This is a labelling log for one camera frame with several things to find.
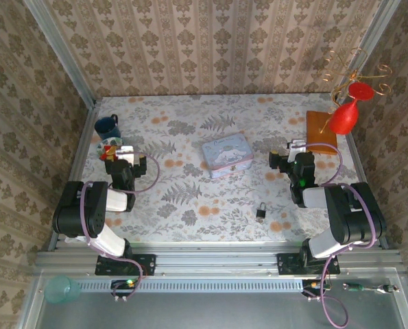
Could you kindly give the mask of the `blue cartoon tin box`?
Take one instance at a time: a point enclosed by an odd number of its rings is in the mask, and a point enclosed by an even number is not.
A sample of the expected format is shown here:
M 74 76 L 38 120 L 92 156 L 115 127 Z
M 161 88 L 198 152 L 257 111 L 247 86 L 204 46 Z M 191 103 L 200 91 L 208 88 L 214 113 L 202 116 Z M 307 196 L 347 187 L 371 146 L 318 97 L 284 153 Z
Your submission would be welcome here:
M 202 152 L 212 179 L 249 169 L 254 159 L 242 133 L 204 143 Z

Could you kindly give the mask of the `colourful patterned plate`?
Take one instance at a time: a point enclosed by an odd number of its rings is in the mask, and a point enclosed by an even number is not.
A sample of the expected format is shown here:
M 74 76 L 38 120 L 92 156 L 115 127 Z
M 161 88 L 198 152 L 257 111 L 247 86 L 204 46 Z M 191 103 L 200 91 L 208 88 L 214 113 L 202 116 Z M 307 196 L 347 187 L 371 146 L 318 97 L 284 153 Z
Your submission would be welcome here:
M 118 159 L 117 151 L 123 146 L 123 140 L 119 137 L 110 137 L 103 140 L 97 146 L 97 155 L 102 161 L 115 161 Z

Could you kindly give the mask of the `brown wooden base board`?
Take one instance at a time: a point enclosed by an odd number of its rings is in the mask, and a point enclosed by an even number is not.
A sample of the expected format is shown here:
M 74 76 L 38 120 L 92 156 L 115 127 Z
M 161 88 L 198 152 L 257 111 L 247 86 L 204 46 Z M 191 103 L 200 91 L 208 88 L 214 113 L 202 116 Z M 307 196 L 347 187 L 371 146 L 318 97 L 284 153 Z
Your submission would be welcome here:
M 326 143 L 337 148 L 337 136 L 333 133 L 328 122 L 331 118 L 331 114 L 327 112 L 307 111 L 306 124 L 307 124 L 307 143 L 313 144 L 308 146 L 307 149 L 313 153 L 336 155 L 337 151 L 333 148 L 323 145 L 315 145 L 316 143 Z

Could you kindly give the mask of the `dark blue mug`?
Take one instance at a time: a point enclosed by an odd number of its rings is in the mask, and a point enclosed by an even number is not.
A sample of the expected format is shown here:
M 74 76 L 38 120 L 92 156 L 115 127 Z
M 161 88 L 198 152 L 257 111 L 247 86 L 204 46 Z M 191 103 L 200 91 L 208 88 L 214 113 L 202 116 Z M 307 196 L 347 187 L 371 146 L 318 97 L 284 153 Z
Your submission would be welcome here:
M 95 122 L 94 128 L 102 140 L 112 137 L 121 137 L 121 132 L 118 127 L 118 116 L 116 114 L 98 119 Z

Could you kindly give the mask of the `red wine glass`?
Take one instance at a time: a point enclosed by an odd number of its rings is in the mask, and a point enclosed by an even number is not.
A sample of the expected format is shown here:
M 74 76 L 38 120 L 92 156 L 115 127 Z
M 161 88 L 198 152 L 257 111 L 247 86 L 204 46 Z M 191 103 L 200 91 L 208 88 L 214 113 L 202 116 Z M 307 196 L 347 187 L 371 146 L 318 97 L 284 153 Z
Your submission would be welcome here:
M 328 126 L 339 135 L 349 134 L 359 118 L 359 101 L 369 101 L 374 97 L 374 89 L 363 82 L 354 82 L 348 87 L 348 94 L 352 101 L 344 103 L 334 111 Z

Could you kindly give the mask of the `floral patterned tablecloth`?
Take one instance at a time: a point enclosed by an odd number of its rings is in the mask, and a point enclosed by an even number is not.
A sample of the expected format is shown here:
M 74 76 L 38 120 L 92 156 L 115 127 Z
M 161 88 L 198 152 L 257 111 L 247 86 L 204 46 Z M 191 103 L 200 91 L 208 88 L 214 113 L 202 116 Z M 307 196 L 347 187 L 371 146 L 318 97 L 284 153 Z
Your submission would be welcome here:
M 302 241 L 323 232 L 327 211 L 297 207 L 268 154 L 286 154 L 288 142 L 306 136 L 307 111 L 330 107 L 327 94 L 103 99 L 98 115 L 116 114 L 124 143 L 149 155 L 134 208 L 108 213 L 106 224 L 132 243 Z M 251 167 L 212 179 L 202 145 L 236 133 L 252 149 Z

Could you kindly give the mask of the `small connector board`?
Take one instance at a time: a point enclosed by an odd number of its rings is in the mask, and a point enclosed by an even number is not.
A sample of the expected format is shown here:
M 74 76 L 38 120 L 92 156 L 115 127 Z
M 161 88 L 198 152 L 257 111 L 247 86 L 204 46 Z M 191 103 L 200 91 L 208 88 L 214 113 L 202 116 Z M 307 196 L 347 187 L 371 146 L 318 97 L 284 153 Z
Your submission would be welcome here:
M 303 280 L 302 294 L 305 297 L 317 298 L 320 296 L 320 280 Z
M 110 284 L 111 295 L 117 299 L 129 297 L 137 282 L 137 279 L 113 280 Z

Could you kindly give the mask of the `teal plastic cup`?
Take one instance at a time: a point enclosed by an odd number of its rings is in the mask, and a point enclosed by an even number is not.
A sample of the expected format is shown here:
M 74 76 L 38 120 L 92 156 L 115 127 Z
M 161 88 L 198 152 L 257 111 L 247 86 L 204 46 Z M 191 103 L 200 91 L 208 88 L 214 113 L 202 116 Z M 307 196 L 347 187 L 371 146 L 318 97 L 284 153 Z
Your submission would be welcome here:
M 45 299 L 52 304 L 75 301 L 81 290 L 78 282 L 66 276 L 56 276 L 48 280 L 45 287 Z

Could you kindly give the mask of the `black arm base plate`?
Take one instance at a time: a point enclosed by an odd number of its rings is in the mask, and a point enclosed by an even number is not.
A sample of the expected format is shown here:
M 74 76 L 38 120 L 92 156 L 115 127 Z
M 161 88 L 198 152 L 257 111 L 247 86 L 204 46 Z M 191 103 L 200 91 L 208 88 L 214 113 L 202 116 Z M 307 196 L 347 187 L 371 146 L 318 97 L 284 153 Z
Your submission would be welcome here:
M 132 260 L 137 262 L 144 276 L 153 276 L 156 269 L 155 254 L 133 254 Z M 96 276 L 138 276 L 139 270 L 136 265 L 129 262 L 112 260 L 110 258 L 97 257 L 95 267 Z
M 287 275 L 321 274 L 326 263 L 325 258 L 309 258 L 297 253 L 281 253 L 276 255 L 278 272 Z

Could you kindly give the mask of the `aluminium extrusion frame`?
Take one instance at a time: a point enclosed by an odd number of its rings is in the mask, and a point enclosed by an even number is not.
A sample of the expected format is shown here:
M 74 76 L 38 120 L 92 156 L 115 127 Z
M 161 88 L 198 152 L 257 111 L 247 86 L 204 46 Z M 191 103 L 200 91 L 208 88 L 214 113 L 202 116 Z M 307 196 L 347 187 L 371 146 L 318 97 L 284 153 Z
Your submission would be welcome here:
M 275 257 L 292 252 L 298 243 L 202 242 L 137 243 L 138 252 L 157 256 L 150 279 L 259 279 L 280 278 Z M 408 329 L 408 278 L 396 250 L 385 240 L 372 249 L 344 254 L 339 280 L 386 279 L 399 292 L 373 293 L 350 304 L 350 329 Z M 96 276 L 97 253 L 80 242 L 66 244 L 53 234 L 46 251 L 39 253 L 34 285 L 25 304 L 19 329 L 99 329 L 139 324 L 143 307 L 113 302 L 106 297 L 108 276 Z M 81 293 L 72 302 L 52 304 L 45 299 L 48 280 L 66 276 L 78 282 Z M 244 326 L 233 313 L 235 298 L 256 298 L 253 317 L 264 328 L 322 328 L 325 321 L 318 302 L 299 293 L 157 293 L 149 305 L 151 321 L 165 320 L 168 328 L 204 329 L 205 326 Z M 132 307 L 132 314 L 125 310 Z

